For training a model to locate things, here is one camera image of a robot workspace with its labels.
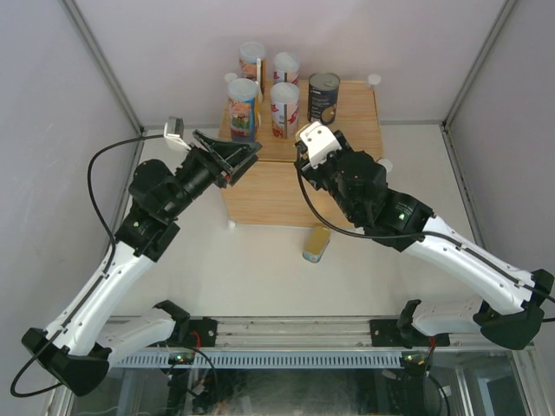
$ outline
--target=can label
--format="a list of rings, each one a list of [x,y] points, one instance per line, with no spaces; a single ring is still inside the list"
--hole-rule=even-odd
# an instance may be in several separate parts
[[[255,141],[258,130],[258,97],[247,101],[228,98],[228,101],[232,140],[243,143]]]
[[[257,64],[247,62],[241,58],[239,58],[239,63],[241,64],[241,77],[246,78],[251,81],[258,81],[257,80]],[[266,59],[262,60],[262,65],[260,68],[260,91],[262,95],[264,95],[264,87],[266,84]]]
[[[282,139],[295,137],[298,126],[298,101],[271,104],[271,131]]]
[[[276,69],[274,70],[274,84],[278,82],[290,82],[291,84],[298,85],[298,72]]]
[[[320,121],[323,125],[328,125],[336,119],[337,96],[339,87],[331,91],[322,91],[309,85],[309,109],[308,119]]]

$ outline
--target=wooden box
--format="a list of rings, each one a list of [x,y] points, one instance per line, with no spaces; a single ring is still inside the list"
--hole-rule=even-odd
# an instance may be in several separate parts
[[[243,224],[272,224],[313,226],[319,223],[310,212],[298,186],[293,162],[297,157],[294,139],[279,139],[271,132],[270,89],[260,113],[262,123],[257,141],[262,144],[258,162],[233,187],[223,190],[230,219]],[[301,89],[299,127],[308,123],[308,82],[300,81]],[[382,134],[378,122],[375,93],[363,81],[342,81],[339,87],[336,120],[329,125],[332,131],[341,130],[355,150],[364,150],[374,159],[383,156]],[[225,107],[219,127],[219,138],[231,139],[229,111]],[[314,206],[332,224],[352,227],[325,191],[314,191],[304,182]]]

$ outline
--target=can lid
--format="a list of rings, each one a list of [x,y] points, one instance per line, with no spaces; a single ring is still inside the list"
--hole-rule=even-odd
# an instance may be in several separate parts
[[[309,84],[314,87],[321,89],[322,91],[331,91],[339,87],[339,76],[332,74],[331,72],[316,72],[312,74],[309,78]]]
[[[252,100],[258,95],[258,85],[255,81],[238,78],[227,84],[227,94],[237,101]]]
[[[298,71],[301,60],[297,54],[291,52],[280,52],[274,56],[274,68],[280,71]]]
[[[257,59],[266,57],[266,48],[262,43],[245,42],[239,46],[239,57],[249,63],[257,63]]]
[[[295,84],[289,82],[279,82],[275,84],[270,90],[270,97],[272,102],[293,102],[298,101],[301,95],[301,90]]]

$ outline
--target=shelf top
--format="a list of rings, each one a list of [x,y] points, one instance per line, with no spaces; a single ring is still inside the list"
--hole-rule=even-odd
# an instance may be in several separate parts
[[[263,161],[293,162],[297,157],[295,139],[279,139],[271,132],[270,89],[273,83],[267,80],[264,102],[260,106],[262,124],[258,129],[257,141],[262,144],[258,158]],[[298,126],[307,120],[308,81],[298,83],[301,90]],[[364,150],[374,159],[383,156],[382,133],[378,121],[375,92],[364,81],[342,81],[337,99],[336,120],[329,125],[332,131],[341,130],[355,150]],[[219,126],[219,138],[231,140],[229,110],[225,105],[224,116]]]

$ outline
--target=black can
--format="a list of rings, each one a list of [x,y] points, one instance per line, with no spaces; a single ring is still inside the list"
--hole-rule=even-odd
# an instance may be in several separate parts
[[[339,82],[339,77],[331,72],[317,72],[310,76],[309,109],[307,112],[310,122],[320,121],[325,126],[334,122]]]

